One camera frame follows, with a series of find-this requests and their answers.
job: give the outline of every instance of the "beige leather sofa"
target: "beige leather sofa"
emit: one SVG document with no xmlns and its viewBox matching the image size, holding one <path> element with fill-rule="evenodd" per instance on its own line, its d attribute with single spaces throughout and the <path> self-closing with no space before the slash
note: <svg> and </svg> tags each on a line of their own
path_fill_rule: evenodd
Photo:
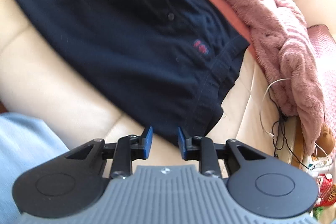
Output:
<svg viewBox="0 0 336 224">
<path fill-rule="evenodd" d="M 266 88 L 262 70 L 246 51 L 240 76 L 222 103 L 224 115 L 208 136 L 217 143 L 237 138 L 272 155 L 272 139 L 259 121 Z M 93 138 L 115 142 L 143 130 L 58 56 L 15 0 L 0 0 L 0 100 L 9 111 L 43 119 L 70 149 Z M 278 119 L 269 99 L 262 118 L 267 130 Z M 186 162 L 176 147 L 154 136 L 149 159 L 138 164 Z"/>
</svg>

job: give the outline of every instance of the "pink plush fabric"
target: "pink plush fabric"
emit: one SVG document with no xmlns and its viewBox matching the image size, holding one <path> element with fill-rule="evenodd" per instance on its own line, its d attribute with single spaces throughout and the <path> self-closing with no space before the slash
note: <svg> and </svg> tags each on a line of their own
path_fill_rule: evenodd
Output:
<svg viewBox="0 0 336 224">
<path fill-rule="evenodd" d="M 336 138 L 336 42 L 326 25 L 308 28 L 310 41 L 316 51 L 316 65 L 325 100 L 325 123 Z"/>
<path fill-rule="evenodd" d="M 300 116 L 305 152 L 311 154 L 320 134 L 324 98 L 303 15 L 292 0 L 226 2 L 250 28 L 268 82 L 291 78 L 274 84 L 274 94 L 285 115 Z"/>
</svg>

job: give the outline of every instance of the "triangular cutout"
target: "triangular cutout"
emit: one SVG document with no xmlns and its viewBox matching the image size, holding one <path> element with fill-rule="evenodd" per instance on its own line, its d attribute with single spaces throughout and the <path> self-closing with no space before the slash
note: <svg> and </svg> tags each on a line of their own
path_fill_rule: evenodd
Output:
<svg viewBox="0 0 336 224">
<path fill-rule="evenodd" d="M 254 152 L 253 150 L 248 149 L 245 146 L 238 146 L 237 147 L 239 152 L 243 155 L 244 159 L 246 160 L 264 160 L 266 159 L 264 156 Z"/>
<path fill-rule="evenodd" d="M 88 144 L 87 146 L 83 147 L 81 150 L 74 152 L 73 154 L 67 156 L 67 159 L 72 160 L 85 160 L 87 155 L 93 148 L 93 144 Z"/>
</svg>

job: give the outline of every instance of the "light blue fabric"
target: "light blue fabric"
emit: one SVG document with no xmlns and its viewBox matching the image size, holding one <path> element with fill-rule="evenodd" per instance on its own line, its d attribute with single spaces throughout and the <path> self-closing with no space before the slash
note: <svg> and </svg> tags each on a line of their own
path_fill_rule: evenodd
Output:
<svg viewBox="0 0 336 224">
<path fill-rule="evenodd" d="M 18 113 L 0 115 L 0 223 L 20 216 L 12 198 L 15 179 L 24 171 L 68 151 L 39 119 Z"/>
</svg>

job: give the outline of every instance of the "gray gripper base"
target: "gray gripper base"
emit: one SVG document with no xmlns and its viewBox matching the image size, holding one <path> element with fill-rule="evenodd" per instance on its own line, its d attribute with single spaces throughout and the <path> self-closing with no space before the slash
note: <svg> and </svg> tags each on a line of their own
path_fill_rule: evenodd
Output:
<svg viewBox="0 0 336 224">
<path fill-rule="evenodd" d="M 72 216 L 42 219 L 24 213 L 17 224 L 265 224 L 317 223 L 309 214 L 269 219 L 240 207 L 219 178 L 194 165 L 139 166 L 126 179 L 111 180 L 102 197 Z"/>
</svg>

